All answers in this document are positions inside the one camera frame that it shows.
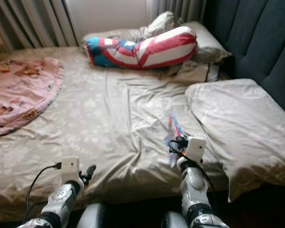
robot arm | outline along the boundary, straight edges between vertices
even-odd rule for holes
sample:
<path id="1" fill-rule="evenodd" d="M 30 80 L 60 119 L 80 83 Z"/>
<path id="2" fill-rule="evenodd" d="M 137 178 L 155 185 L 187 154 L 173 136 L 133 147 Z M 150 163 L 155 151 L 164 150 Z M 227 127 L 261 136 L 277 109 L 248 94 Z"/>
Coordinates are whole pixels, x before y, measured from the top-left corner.
<path id="1" fill-rule="evenodd" d="M 61 177 L 63 185 L 53 192 L 47 205 L 37 218 L 33 218 L 18 228 L 65 228 L 71 211 L 75 207 L 78 195 L 81 195 L 84 185 L 92 178 L 96 166 L 91 166 L 86 175 L 79 171 L 78 157 L 65 157 L 61 162 Z"/>
<path id="2" fill-rule="evenodd" d="M 202 162 L 205 141 L 201 138 L 177 138 L 184 155 L 177 167 L 181 171 L 182 213 L 190 228 L 229 228 L 216 216 L 207 197 L 208 183 L 198 163 Z"/>

bed sheet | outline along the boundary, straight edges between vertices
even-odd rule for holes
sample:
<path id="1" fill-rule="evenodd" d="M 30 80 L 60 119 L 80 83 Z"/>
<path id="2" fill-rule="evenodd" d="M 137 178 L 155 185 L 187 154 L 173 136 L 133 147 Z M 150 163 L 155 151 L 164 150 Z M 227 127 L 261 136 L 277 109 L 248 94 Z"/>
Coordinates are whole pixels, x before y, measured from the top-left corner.
<path id="1" fill-rule="evenodd" d="M 82 171 L 97 165 L 78 208 L 180 193 L 181 176 L 169 167 L 163 139 L 171 110 L 185 132 L 205 134 L 186 101 L 188 85 L 172 82 L 160 71 L 91 66 L 76 47 L 28 49 L 10 58 L 30 57 L 59 59 L 65 82 L 43 114 L 0 137 L 0 222 L 22 219 L 36 174 L 64 156 L 78 156 Z M 218 160 L 208 150 L 203 159 L 216 188 L 228 189 Z M 59 184 L 59 171 L 46 171 L 31 202 L 46 200 Z"/>

white pillow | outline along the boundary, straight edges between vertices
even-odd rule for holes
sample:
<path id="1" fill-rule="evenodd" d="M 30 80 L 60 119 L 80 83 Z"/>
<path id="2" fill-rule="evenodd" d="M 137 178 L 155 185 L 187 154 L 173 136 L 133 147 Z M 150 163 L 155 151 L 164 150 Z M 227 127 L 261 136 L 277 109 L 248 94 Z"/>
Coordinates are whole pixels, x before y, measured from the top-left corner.
<path id="1" fill-rule="evenodd" d="M 229 201 L 285 185 L 285 111 L 250 79 L 191 85 L 187 101 L 229 179 Z"/>
<path id="2" fill-rule="evenodd" d="M 190 85 L 201 82 L 215 82 L 219 77 L 219 66 L 188 60 L 182 64 L 161 69 L 161 76 L 171 77 L 172 81 Z"/>
<path id="3" fill-rule="evenodd" d="M 158 36 L 164 32 L 170 31 L 181 26 L 182 19 L 176 17 L 174 13 L 167 11 L 160 14 L 146 29 L 143 40 Z"/>
<path id="4" fill-rule="evenodd" d="M 223 46 L 215 39 L 215 37 L 197 21 L 183 24 L 189 26 L 195 31 L 198 42 L 198 52 L 193 56 L 192 60 L 202 63 L 219 64 L 232 54 L 227 52 Z"/>

dark blue headboard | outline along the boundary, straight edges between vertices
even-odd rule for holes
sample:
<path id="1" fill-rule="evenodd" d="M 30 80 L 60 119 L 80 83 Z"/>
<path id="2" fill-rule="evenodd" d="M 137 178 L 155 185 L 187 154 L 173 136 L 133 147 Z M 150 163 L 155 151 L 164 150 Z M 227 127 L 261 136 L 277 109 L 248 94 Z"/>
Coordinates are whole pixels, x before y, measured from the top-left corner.
<path id="1" fill-rule="evenodd" d="M 285 110 L 285 0 L 208 0 L 204 24 L 234 54 L 229 76 L 254 79 Z"/>

black cable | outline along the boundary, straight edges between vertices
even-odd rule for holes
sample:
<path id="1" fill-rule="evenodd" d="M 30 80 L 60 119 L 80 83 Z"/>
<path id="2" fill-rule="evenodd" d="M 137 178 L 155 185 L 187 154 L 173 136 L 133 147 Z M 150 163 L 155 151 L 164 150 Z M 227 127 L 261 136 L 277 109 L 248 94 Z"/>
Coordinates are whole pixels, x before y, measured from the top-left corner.
<path id="1" fill-rule="evenodd" d="M 171 146 L 171 143 L 176 143 L 178 144 L 178 149 L 174 148 L 173 146 Z M 206 174 L 206 172 L 203 170 L 203 168 L 194 160 L 190 159 L 189 157 L 187 157 L 186 155 L 182 154 L 185 149 L 184 149 L 184 146 L 183 144 L 180 144 L 180 143 L 185 143 L 185 142 L 182 142 L 182 141 L 177 141 L 177 140 L 170 140 L 168 142 L 168 145 L 170 147 L 170 150 L 169 152 L 172 152 L 172 153 L 176 153 L 177 155 L 187 159 L 188 161 L 192 162 L 194 164 L 194 166 L 196 168 L 198 168 L 201 173 L 203 174 L 204 178 L 207 180 L 207 182 L 209 183 L 211 189 L 212 189 L 212 193 L 213 193 L 213 206 L 214 206 L 214 210 L 217 210 L 217 204 L 216 204 L 216 192 L 215 192 L 215 189 L 214 189 L 214 186 L 210 180 L 210 178 L 208 177 L 208 175 Z"/>
<path id="2" fill-rule="evenodd" d="M 44 202 L 39 202 L 39 203 L 34 203 L 33 205 L 31 205 L 25 212 L 24 216 L 23 216 L 23 220 L 22 220 L 22 224 L 27 222 L 27 216 L 29 215 L 29 212 L 33 209 L 33 207 L 38 206 L 38 205 L 42 205 L 42 204 L 47 204 L 47 201 Z"/>
<path id="3" fill-rule="evenodd" d="M 29 189 L 28 189 L 28 192 L 27 192 L 25 211 L 27 211 L 27 210 L 29 209 L 29 195 L 30 195 L 30 192 L 32 191 L 32 188 L 33 188 L 35 182 L 37 181 L 38 177 L 43 173 L 44 170 L 47 170 L 47 169 L 50 169 L 50 168 L 55 168 L 55 167 L 56 167 L 56 165 L 47 166 L 47 167 L 45 167 L 44 169 L 42 169 L 42 170 L 37 174 L 37 176 L 36 176 L 35 179 L 33 180 L 32 184 L 30 185 L 30 187 L 29 187 Z"/>

